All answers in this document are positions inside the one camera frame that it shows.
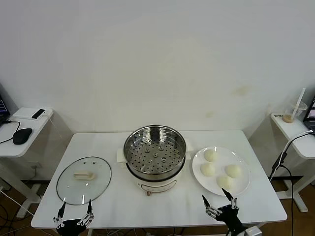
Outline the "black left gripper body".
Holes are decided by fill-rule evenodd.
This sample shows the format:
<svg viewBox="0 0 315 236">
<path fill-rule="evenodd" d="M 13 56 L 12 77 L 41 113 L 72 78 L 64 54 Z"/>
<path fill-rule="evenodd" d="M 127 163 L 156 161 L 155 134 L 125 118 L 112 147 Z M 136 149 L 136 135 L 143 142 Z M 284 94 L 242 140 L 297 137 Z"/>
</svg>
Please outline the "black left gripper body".
<svg viewBox="0 0 315 236">
<path fill-rule="evenodd" d="M 56 228 L 61 236 L 78 236 L 86 230 L 85 224 L 78 224 L 80 219 L 66 220 L 59 224 Z"/>
</svg>

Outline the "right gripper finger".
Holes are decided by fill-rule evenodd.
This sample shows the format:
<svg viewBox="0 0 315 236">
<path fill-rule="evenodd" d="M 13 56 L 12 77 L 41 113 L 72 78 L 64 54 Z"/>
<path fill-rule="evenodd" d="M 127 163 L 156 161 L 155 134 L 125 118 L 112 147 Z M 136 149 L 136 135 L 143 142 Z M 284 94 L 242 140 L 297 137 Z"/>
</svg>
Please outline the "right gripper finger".
<svg viewBox="0 0 315 236">
<path fill-rule="evenodd" d="M 202 199 L 204 202 L 204 206 L 206 208 L 205 212 L 210 217 L 212 217 L 213 219 L 216 219 L 218 216 L 220 216 L 221 212 L 218 209 L 216 209 L 215 207 L 212 207 L 204 195 L 202 196 Z"/>
<path fill-rule="evenodd" d="M 237 206 L 237 198 L 234 198 L 228 191 L 226 191 L 224 188 L 222 189 L 225 196 L 228 198 L 228 200 L 231 202 L 231 208 L 232 209 L 238 209 Z"/>
</svg>

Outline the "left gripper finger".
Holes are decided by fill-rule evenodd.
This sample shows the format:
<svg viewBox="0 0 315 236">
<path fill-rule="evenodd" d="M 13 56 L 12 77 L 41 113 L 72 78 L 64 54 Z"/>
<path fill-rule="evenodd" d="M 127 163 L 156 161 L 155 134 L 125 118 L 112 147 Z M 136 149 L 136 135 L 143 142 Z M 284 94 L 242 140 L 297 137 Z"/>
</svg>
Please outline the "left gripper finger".
<svg viewBox="0 0 315 236">
<path fill-rule="evenodd" d="M 63 215 L 64 215 L 65 206 L 66 206 L 66 202 L 63 202 L 62 207 L 58 210 L 57 217 L 53 218 L 56 228 L 60 228 L 64 226 Z"/>
<path fill-rule="evenodd" d="M 89 200 L 87 213 L 86 215 L 79 221 L 78 225 L 80 226 L 88 226 L 91 224 L 94 219 L 93 209 L 92 209 L 92 201 Z"/>
</svg>

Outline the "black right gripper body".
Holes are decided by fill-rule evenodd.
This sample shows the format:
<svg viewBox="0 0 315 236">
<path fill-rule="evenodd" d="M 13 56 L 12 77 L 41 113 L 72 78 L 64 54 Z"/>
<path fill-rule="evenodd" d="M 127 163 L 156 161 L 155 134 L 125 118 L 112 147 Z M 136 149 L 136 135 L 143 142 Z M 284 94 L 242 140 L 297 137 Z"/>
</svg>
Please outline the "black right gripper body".
<svg viewBox="0 0 315 236">
<path fill-rule="evenodd" d="M 220 211 L 218 221 L 224 222 L 228 228 L 226 236 L 237 236 L 246 230 L 246 226 L 238 219 L 238 209 L 232 208 L 232 205 L 225 205 L 218 210 Z"/>
</svg>

